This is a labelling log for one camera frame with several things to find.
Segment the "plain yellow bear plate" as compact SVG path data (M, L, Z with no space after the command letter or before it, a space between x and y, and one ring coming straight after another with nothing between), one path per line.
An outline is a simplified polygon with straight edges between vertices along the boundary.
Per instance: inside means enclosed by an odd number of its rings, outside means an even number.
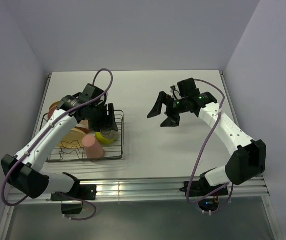
M82 131L73 128L57 145L58 148L82 148L83 138L86 136Z

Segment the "pink cream plate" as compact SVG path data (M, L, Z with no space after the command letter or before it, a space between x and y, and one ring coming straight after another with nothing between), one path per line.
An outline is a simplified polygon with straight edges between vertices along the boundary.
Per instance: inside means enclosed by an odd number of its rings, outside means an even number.
M84 128L84 127L75 127L75 129L77 129L78 131L82 131L85 135L88 135L91 133L91 131L87 128Z
M78 128L89 130L89 121L88 120L82 120L78 125Z

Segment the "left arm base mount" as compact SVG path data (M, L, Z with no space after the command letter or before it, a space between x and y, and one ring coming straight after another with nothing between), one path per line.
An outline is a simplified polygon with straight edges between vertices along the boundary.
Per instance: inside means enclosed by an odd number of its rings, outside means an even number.
M97 195L96 184L81 184L68 193L55 192L51 194L52 202L61 202L61 213L66 218L75 221L83 221L93 218L97 213L97 207L90 201L94 201ZM89 217L76 218L83 210L89 208L92 214Z

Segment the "small speckled ceramic cup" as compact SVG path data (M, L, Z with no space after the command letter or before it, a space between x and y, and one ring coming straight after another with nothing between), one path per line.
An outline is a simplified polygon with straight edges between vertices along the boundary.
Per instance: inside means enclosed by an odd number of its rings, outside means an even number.
M105 138L108 138L108 139L113 139L117 138L118 136L118 131L116 130L101 130L100 133L105 137Z

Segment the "yellow cream leaf plate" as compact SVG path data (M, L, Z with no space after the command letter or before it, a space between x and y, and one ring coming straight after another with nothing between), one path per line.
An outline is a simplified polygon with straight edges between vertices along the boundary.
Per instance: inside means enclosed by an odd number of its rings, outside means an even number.
M57 105L60 103L60 101L56 101L52 103L48 109L48 112L54 111L57 108Z

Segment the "pink plastic cup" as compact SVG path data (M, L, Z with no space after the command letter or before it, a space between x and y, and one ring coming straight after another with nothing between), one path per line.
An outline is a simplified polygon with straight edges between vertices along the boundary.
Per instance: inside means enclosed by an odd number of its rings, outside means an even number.
M86 135L82 139L83 149L88 159L101 159L104 149L94 135Z

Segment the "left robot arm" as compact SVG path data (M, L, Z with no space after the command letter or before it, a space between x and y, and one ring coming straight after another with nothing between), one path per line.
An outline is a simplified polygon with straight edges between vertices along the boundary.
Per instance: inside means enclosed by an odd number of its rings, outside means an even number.
M1 167L5 183L36 199L44 193L62 193L74 200L81 193L80 180L63 173L42 173L49 155L81 121L94 131L116 131L114 105L106 103L108 92L87 84L83 92L65 96L42 130L14 156L5 155Z

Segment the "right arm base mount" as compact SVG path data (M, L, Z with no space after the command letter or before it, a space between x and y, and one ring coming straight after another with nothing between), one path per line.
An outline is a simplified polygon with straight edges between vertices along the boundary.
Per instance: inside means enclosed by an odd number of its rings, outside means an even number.
M213 191L216 191L218 188L223 186L223 184L217 186L210 186L208 183L205 183L203 180L193 181L191 184L189 197L203 197ZM213 194L210 195L210 198L206 198L198 203L200 210L207 214L212 214L214 211L217 211L220 207L220 196L227 196L229 193L227 187L222 188Z

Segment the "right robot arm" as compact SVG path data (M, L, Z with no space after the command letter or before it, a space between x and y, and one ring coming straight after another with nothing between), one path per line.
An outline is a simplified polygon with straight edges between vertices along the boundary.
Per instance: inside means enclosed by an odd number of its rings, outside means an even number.
M267 146L262 140L254 140L241 130L237 124L223 112L223 102L218 101L210 92L200 92L197 79L182 80L171 87L171 94L161 91L147 118L161 114L165 106L166 119L161 127L178 127L181 114L192 113L204 121L211 134L216 134L230 154L225 166L205 172L199 183L200 191L212 194L218 185L232 183L241 185L262 174L266 169Z

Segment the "lime green bowl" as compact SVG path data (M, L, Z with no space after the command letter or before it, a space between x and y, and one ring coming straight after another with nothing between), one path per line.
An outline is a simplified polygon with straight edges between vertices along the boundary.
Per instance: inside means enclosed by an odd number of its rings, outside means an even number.
M112 139L108 139L104 137L100 132L95 133L95 137L101 145L110 145L115 141L115 137Z

